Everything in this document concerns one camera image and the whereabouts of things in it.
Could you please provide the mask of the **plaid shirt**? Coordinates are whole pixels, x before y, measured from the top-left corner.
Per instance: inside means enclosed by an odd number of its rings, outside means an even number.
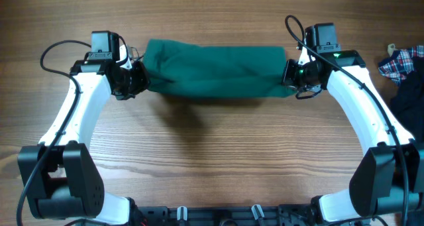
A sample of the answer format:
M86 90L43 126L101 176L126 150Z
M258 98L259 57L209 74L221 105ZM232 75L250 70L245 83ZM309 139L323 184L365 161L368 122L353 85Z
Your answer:
M388 58L378 63L378 71L397 86L412 72L423 76L423 45L398 50L395 44L390 44L388 54Z

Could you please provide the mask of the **dark navy garment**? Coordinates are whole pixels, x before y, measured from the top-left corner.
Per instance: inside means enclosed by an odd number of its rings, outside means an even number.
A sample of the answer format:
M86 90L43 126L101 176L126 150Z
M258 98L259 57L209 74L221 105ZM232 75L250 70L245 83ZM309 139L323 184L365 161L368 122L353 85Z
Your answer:
M390 110L417 142L423 142L423 58L413 57L414 71L401 82Z

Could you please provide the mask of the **green t-shirt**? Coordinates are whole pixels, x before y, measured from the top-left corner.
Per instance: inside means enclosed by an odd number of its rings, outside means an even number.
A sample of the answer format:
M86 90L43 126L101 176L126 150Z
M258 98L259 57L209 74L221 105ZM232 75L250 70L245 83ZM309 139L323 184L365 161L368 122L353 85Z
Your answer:
M151 39L143 64L149 91L198 98L288 97L281 46L198 46Z

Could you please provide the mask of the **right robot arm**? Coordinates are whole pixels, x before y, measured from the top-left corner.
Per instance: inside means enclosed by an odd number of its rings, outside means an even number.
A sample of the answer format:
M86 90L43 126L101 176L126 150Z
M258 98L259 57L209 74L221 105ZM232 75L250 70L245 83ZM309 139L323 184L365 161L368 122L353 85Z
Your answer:
M295 35L301 54L288 60L284 86L297 99L327 91L346 114L363 158L348 188L317 196L307 206L308 225L342 225L381 215L423 211L423 144L415 140L380 97L360 54L342 50L335 26L320 23Z

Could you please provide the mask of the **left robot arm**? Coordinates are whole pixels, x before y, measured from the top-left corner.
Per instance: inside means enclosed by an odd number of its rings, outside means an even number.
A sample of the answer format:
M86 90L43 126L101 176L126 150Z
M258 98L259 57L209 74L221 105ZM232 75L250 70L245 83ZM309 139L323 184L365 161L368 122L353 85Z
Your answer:
M67 96L48 131L24 146L17 161L23 190L16 210L23 224L28 204L37 219L71 219L77 225L147 225L131 198L106 192L89 146L99 115L111 96L123 101L148 88L144 65L133 60L117 33L91 34L91 49L68 73Z

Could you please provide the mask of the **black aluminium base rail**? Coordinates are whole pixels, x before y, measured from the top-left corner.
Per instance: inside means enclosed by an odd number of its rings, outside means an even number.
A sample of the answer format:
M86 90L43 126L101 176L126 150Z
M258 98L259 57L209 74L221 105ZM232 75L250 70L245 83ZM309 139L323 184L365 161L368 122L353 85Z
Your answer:
M307 204L250 207L139 207L142 225L326 225Z

